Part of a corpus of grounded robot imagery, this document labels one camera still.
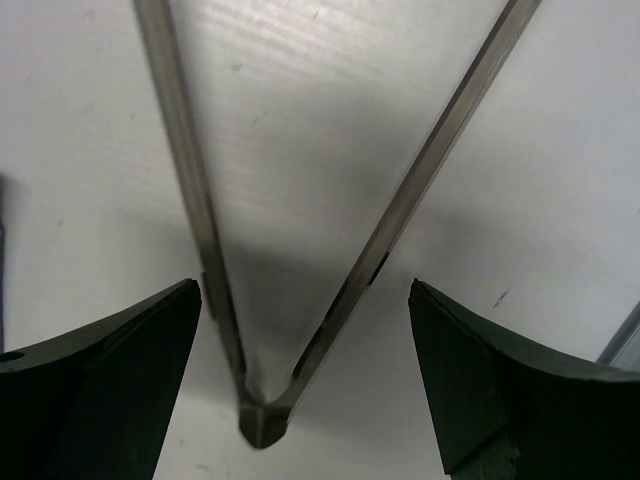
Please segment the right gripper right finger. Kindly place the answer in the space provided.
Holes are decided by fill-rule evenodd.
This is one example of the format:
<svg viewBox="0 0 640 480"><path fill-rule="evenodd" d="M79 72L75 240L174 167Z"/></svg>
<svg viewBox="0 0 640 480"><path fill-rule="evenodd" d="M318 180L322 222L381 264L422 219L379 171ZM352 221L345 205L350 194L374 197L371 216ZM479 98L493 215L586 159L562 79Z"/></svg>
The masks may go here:
<svg viewBox="0 0 640 480"><path fill-rule="evenodd" d="M414 345L453 479L635 479L639 376L491 322L423 281Z"/></svg>

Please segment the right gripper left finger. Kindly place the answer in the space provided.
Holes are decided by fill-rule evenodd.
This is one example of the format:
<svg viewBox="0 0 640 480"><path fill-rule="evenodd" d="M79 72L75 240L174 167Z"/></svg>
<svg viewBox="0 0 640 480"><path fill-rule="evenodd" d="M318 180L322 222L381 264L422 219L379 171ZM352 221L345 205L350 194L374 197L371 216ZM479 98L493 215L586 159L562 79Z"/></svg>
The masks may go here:
<svg viewBox="0 0 640 480"><path fill-rule="evenodd" d="M197 281L185 279L2 353L2 478L152 478L201 306Z"/></svg>

